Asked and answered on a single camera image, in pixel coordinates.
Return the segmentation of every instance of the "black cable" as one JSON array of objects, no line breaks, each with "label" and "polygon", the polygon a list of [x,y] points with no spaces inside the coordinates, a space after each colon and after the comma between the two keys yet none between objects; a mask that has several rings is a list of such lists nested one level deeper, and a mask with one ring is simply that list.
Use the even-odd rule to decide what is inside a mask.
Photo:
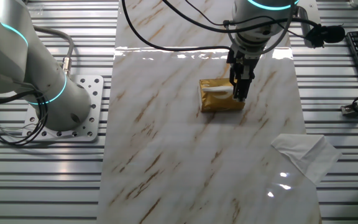
[{"label": "black cable", "polygon": [[19,93],[19,94],[16,94],[16,95],[8,97],[8,98],[0,98],[0,104],[12,102],[14,100],[23,98],[24,96],[33,95],[34,93],[36,93],[36,91],[25,91],[23,93]]},{"label": "black cable", "polygon": [[[222,24],[217,24],[217,23],[215,23],[215,22],[212,22],[203,12],[201,12],[201,10],[199,10],[196,6],[194,6],[192,3],[190,3],[188,0],[185,0],[193,9],[195,9],[197,12],[199,12],[208,22],[210,22],[211,24],[213,24],[213,25],[216,25],[216,26],[225,26],[225,24],[224,23],[222,23]],[[254,17],[254,18],[251,18],[251,19],[247,19],[247,20],[244,20],[244,21],[240,21],[240,22],[230,22],[230,25],[237,25],[237,24],[242,24],[242,23],[245,23],[245,22],[249,22],[249,21],[251,21],[251,20],[254,20],[254,19],[260,19],[260,18],[267,18],[267,19],[270,19],[271,21],[276,21],[275,19],[273,19],[272,17],[270,17],[270,16],[257,16],[257,17]],[[277,25],[279,25],[282,29],[284,29],[284,26],[283,25],[281,25],[280,23],[278,23]],[[305,37],[303,37],[303,36],[301,36],[301,35],[299,35],[299,34],[296,34],[296,33],[294,33],[294,32],[292,32],[292,31],[288,31],[289,33],[291,33],[291,34],[293,34],[293,35],[295,35],[295,36],[297,36],[297,37],[300,37],[300,38],[305,38]]]},{"label": "black cable", "polygon": [[[249,31],[249,30],[253,30],[259,27],[263,27],[263,26],[269,26],[269,25],[273,25],[273,24],[278,24],[281,22],[286,22],[288,19],[277,19],[275,21],[270,21],[270,22],[263,22],[261,24],[257,24],[254,26],[250,26],[250,27],[245,27],[245,28],[240,28],[240,29],[233,29],[233,30],[226,30],[226,29],[217,29],[214,27],[210,27],[207,25],[204,25],[202,23],[199,23],[197,21],[194,21],[193,19],[189,18],[188,16],[184,15],[182,12],[180,12],[177,8],[175,8],[175,6],[173,6],[172,4],[170,4],[167,0],[162,0],[170,9],[172,9],[174,12],[176,12],[179,16],[181,16],[182,18],[186,19],[187,21],[191,22],[194,25],[197,25],[199,27],[202,27],[204,29],[210,30],[210,31],[214,31],[214,32],[220,32],[220,33],[224,33],[224,34],[233,34],[233,33],[239,33],[239,32],[245,32],[245,31]],[[293,22],[302,22],[302,23],[306,23],[309,24],[313,27],[318,27],[318,24],[307,20],[307,19],[299,19],[299,18],[293,18],[292,19]]]},{"label": "black cable", "polygon": [[43,32],[46,34],[53,34],[53,35],[57,35],[63,39],[66,39],[69,43],[68,46],[68,52],[67,52],[67,56],[66,57],[71,57],[73,55],[73,50],[74,50],[74,41],[73,39],[66,33],[61,32],[59,30],[54,30],[54,29],[49,29],[49,28],[45,28],[45,27],[39,27],[39,26],[33,26],[34,30],[37,32]]},{"label": "black cable", "polygon": [[193,7],[193,9],[195,9],[197,12],[199,12],[208,22],[212,23],[213,25],[216,26],[224,26],[224,24],[217,24],[212,22],[210,19],[208,19],[208,17],[206,17],[206,15],[203,14],[203,12],[201,12],[201,10],[199,10],[196,6],[194,6],[192,3],[190,3],[188,0],[185,0],[187,2],[187,4],[189,4],[191,7]]},{"label": "black cable", "polygon": [[139,38],[143,43],[159,50],[166,50],[166,51],[172,51],[172,52],[183,52],[183,51],[192,51],[192,50],[213,50],[213,49],[226,49],[231,50],[230,47],[227,46],[214,46],[214,47],[192,47],[192,48],[169,48],[169,47],[161,47],[155,44],[150,43],[146,39],[144,39],[135,29],[135,27],[132,25],[131,19],[129,18],[127,6],[125,4],[125,0],[122,0],[122,10],[124,11],[125,18],[128,22],[129,27],[133,31],[133,33]]},{"label": "black cable", "polygon": [[15,147],[25,146],[26,144],[31,143],[41,133],[41,131],[43,130],[43,128],[47,123],[48,106],[46,104],[46,99],[40,93],[35,92],[34,96],[37,99],[37,103],[39,106],[39,119],[42,119],[42,122],[37,123],[35,129],[26,138],[20,141],[9,142],[0,135],[1,143],[8,144],[10,146],[15,146]]}]

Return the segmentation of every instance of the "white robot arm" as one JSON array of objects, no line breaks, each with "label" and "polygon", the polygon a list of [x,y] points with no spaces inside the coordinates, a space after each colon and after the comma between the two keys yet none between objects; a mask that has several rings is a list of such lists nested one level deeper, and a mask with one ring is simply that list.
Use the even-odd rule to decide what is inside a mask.
[{"label": "white robot arm", "polygon": [[[21,0],[0,0],[0,93],[28,91],[31,84],[47,99],[46,127],[69,131],[88,116],[88,92],[67,77],[63,68],[35,33],[30,14]],[[34,96],[24,97],[36,110]]]}]

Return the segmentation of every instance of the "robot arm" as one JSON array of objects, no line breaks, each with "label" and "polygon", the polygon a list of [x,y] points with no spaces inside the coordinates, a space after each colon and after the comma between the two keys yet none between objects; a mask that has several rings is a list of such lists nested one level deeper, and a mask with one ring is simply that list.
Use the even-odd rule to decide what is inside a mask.
[{"label": "robot arm", "polygon": [[[306,10],[299,6],[291,7],[293,1],[295,1],[295,4],[299,2],[298,0],[235,0],[232,12],[233,22],[237,23],[260,17],[236,25],[236,29],[241,29],[270,22],[272,19],[291,19],[295,14],[298,14],[302,19],[307,19]],[[255,77],[254,68],[260,56],[265,52],[267,42],[272,36],[280,33],[285,25],[286,23],[263,26],[236,33],[235,38],[231,38],[232,50],[227,56],[227,63],[231,64],[230,82],[234,87],[233,97],[237,101],[245,101],[247,98],[250,84]],[[310,26],[303,24],[302,31],[304,35],[308,34]],[[305,43],[308,47],[314,47],[308,40],[305,40]]]}]

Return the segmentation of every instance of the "bolt hole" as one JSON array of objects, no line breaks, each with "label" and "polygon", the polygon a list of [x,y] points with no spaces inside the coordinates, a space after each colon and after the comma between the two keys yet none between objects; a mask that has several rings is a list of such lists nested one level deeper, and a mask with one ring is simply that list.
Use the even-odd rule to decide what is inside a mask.
[{"label": "bolt hole", "polygon": [[71,119],[72,119],[75,123],[77,123],[77,124],[80,124],[80,123],[81,123],[80,118],[79,118],[77,115],[71,113],[70,116],[71,116]]}]

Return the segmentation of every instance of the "metal bracket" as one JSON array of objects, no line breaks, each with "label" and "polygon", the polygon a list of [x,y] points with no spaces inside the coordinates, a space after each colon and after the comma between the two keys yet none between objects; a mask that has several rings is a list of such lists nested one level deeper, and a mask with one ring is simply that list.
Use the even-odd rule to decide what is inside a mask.
[{"label": "metal bracket", "polygon": [[[91,111],[85,121],[76,129],[71,131],[52,131],[44,128],[34,139],[35,142],[93,142],[98,137],[99,120],[103,93],[103,77],[100,75],[71,75],[73,82],[85,88],[91,97]],[[35,109],[29,105],[24,125],[38,122]],[[29,126],[23,130],[22,135],[34,129]]]}]

